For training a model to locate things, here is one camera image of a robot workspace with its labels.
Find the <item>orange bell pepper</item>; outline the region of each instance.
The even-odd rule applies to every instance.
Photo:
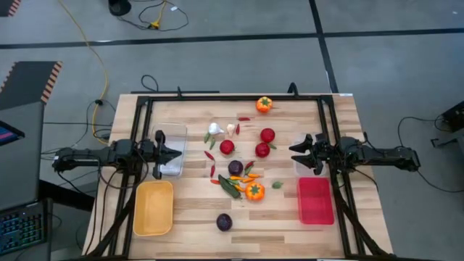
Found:
[[[252,201],[259,201],[264,199],[265,188],[258,182],[251,182],[245,188],[245,195],[247,199]]]
[[[256,101],[256,109],[260,112],[269,112],[270,108],[273,107],[273,101],[268,97],[261,97]]]

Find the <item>yellow container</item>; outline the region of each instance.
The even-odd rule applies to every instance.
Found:
[[[133,232],[161,236],[173,227],[173,185],[168,181],[143,182],[137,188]]]

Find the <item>black stand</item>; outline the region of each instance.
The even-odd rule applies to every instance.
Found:
[[[53,199],[54,203],[74,207],[78,210],[92,211],[94,198],[50,182],[40,180],[38,183],[38,200]]]

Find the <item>garlic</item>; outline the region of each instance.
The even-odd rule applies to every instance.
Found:
[[[229,133],[229,136],[233,135],[234,130],[235,130],[235,125],[234,124],[227,125],[227,132]]]
[[[215,135],[215,134],[218,134],[218,133],[224,133],[224,130],[221,130],[221,129],[220,129],[219,124],[217,124],[217,123],[211,123],[211,124],[210,124],[210,127],[208,128],[208,132],[209,132],[211,135]]]

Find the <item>transparent bin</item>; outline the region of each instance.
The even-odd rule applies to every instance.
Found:
[[[160,130],[166,136],[165,146],[182,152],[182,155],[169,161],[166,165],[159,165],[159,170],[164,178],[180,178],[182,174],[183,161],[187,145],[187,127],[178,123],[155,123],[150,134],[150,139],[154,140],[155,133]],[[149,163],[152,170],[154,163]]]

